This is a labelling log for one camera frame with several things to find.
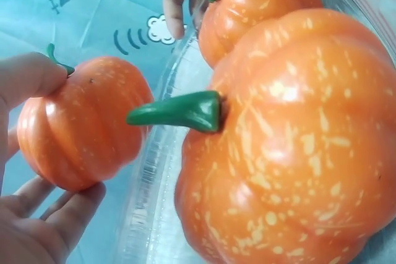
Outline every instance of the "clear plastic bowl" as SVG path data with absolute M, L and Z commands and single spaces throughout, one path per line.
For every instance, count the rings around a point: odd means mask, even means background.
M 395 61 L 395 0 L 324 2 L 326 7 L 346 12 L 370 28 Z M 200 55 L 195 30 L 190 26 L 163 74 L 166 81 L 159 90 L 159 98 L 203 90 L 211 74 L 212 70 Z M 115 263 L 204 263 L 184 239 L 173 204 L 174 187 L 181 168 L 181 145 L 186 132 L 184 128 L 163 126 L 152 130 L 140 157 L 142 165 L 134 168 Z M 395 222 L 375 235 L 353 263 L 393 263 L 394 256 Z

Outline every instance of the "light blue cloth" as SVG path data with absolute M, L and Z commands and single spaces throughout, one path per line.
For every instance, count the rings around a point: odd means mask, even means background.
M 0 0 L 0 57 L 43 53 L 48 43 L 56 45 L 58 60 L 69 65 L 96 56 L 118 56 L 138 66 L 155 91 L 174 48 L 161 1 Z M 11 112 L 10 126 L 17 122 L 19 111 Z M 68 263 L 112 263 L 131 167 L 106 183 L 107 195 Z M 13 193 L 33 176 L 18 153 L 7 164 L 3 194 Z M 56 190 L 35 216 L 60 193 Z

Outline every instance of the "white cloud shape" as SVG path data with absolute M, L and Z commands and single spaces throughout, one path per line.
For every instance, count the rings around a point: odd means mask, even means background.
M 161 42 L 164 45 L 172 45 L 175 39 L 171 35 L 166 26 L 165 16 L 160 15 L 159 17 L 151 17 L 147 21 L 148 26 L 148 38 L 154 42 Z

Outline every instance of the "finger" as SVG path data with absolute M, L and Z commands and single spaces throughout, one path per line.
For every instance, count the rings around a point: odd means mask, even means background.
M 184 0 L 163 0 L 166 25 L 172 36 L 177 39 L 184 35 L 183 2 Z
M 17 217 L 28 218 L 53 189 L 53 185 L 37 176 L 25 183 L 13 195 L 1 197 L 0 201 Z
M 54 204 L 47 208 L 47 210 L 40 216 L 40 219 L 46 221 L 53 213 L 64 207 L 74 194 L 75 193 L 72 192 L 64 192 Z
M 54 212 L 46 219 L 46 222 L 54 227 L 63 239 L 65 252 L 71 252 L 77 245 L 100 202 L 103 200 L 105 192 L 105 185 L 99 183 L 79 194 L 73 195 L 60 210 Z
M 8 131 L 7 160 L 10 160 L 19 151 L 17 128 L 13 127 Z
M 207 6 L 207 1 L 189 0 L 189 11 L 192 15 L 192 22 L 198 31 L 200 29 Z
M 30 97 L 52 93 L 66 78 L 65 68 L 40 53 L 12 57 L 0 62 L 0 98 L 10 110 Z

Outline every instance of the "large pumpkin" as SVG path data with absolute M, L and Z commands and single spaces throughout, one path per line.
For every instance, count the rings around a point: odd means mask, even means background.
M 149 128 L 128 126 L 125 117 L 152 101 L 147 82 L 127 61 L 82 63 L 53 94 L 26 101 L 17 124 L 20 150 L 37 174 L 80 191 L 137 156 Z
M 129 119 L 212 131 L 188 133 L 175 193 L 206 261 L 346 264 L 395 218 L 396 71 L 363 25 L 327 9 L 264 22 L 210 88 Z
M 248 29 L 291 11 L 322 7 L 321 0 L 209 0 L 199 31 L 199 48 L 211 67 L 228 54 Z

